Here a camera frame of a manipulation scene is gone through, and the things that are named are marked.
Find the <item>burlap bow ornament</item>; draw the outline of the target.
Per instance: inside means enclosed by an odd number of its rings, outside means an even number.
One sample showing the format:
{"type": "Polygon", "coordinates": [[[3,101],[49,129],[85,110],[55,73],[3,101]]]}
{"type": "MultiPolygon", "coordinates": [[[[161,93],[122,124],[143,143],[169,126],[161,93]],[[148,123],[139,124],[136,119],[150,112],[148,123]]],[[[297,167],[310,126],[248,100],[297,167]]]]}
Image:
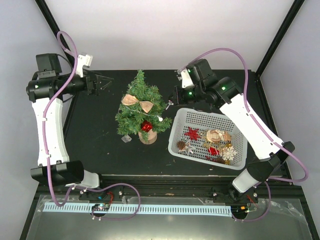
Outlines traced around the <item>burlap bow ornament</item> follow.
{"type": "Polygon", "coordinates": [[[145,113],[149,113],[154,106],[152,102],[138,100],[135,96],[130,94],[126,94],[121,100],[121,103],[125,106],[132,106],[135,104],[139,104],[145,113]]]}

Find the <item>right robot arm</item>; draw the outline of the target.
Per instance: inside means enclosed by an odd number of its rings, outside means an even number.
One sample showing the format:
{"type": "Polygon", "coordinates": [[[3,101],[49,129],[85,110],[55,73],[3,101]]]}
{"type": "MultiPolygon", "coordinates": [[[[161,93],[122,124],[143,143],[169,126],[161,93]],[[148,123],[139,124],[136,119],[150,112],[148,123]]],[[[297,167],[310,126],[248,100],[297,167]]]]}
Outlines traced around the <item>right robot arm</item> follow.
{"type": "Polygon", "coordinates": [[[295,150],[283,142],[251,108],[245,91],[230,77],[218,79],[206,59],[197,59],[177,72],[181,82],[169,96],[174,106],[204,101],[228,117],[251,145],[256,160],[247,165],[228,187],[228,198],[240,201],[246,192],[270,178],[295,150]]]}

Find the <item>white plastic basket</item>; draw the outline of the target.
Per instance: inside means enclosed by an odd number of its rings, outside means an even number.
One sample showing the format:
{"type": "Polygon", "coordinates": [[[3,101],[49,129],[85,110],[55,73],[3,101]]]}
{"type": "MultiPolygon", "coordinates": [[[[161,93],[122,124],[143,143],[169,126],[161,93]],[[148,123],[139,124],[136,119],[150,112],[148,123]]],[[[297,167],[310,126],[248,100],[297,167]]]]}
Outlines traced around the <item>white plastic basket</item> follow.
{"type": "Polygon", "coordinates": [[[231,170],[242,170],[246,165],[247,149],[248,141],[235,124],[225,115],[206,113],[190,108],[181,108],[177,111],[168,142],[168,151],[173,156],[231,170]],[[188,136],[185,136],[184,133],[188,131],[188,127],[199,129],[198,133],[201,138],[194,141],[190,140],[188,136]],[[237,151],[237,155],[233,161],[227,160],[225,164],[217,163],[215,159],[222,158],[220,156],[220,150],[219,155],[211,155],[208,152],[208,148],[202,147],[204,142],[208,142],[206,139],[207,131],[215,129],[227,131],[231,135],[231,141],[228,142],[230,142],[237,151]],[[176,146],[178,141],[190,141],[191,145],[196,147],[194,154],[186,155],[183,152],[179,152],[176,146]]]}

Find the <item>clear battery box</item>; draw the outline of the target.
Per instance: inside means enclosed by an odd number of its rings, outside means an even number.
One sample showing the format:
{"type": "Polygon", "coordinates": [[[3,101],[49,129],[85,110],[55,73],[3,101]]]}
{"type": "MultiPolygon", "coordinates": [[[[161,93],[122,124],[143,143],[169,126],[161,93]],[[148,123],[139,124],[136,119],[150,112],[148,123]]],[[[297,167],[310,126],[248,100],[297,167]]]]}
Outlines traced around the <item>clear battery box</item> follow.
{"type": "Polygon", "coordinates": [[[132,138],[129,136],[129,135],[124,135],[121,140],[124,142],[124,143],[129,143],[132,138]]]}

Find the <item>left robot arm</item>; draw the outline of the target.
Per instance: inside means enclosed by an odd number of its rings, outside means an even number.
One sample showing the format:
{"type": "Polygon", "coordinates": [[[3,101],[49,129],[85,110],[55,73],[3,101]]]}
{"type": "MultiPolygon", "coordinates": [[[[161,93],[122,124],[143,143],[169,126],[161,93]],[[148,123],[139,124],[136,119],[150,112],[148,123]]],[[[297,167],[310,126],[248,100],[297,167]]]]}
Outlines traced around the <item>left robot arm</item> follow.
{"type": "Polygon", "coordinates": [[[39,154],[37,167],[30,170],[31,177],[45,186],[80,186],[90,188],[97,200],[108,192],[99,175],[86,171],[79,160],[70,161],[63,133],[63,96],[87,92],[98,95],[110,86],[112,78],[88,70],[93,56],[80,54],[76,67],[62,74],[59,56],[45,53],[36,56],[38,70],[26,87],[26,93],[36,117],[39,154]]]}

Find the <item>red gift box ornament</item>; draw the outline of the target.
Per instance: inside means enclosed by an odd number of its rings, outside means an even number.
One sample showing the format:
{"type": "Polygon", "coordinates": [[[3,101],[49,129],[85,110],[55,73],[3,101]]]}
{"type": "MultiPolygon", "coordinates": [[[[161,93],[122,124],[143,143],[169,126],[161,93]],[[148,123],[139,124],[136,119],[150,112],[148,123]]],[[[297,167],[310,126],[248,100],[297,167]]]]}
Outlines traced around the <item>red gift box ornament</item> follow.
{"type": "Polygon", "coordinates": [[[153,129],[152,123],[147,120],[144,120],[140,126],[141,126],[141,130],[147,133],[153,129]]]}

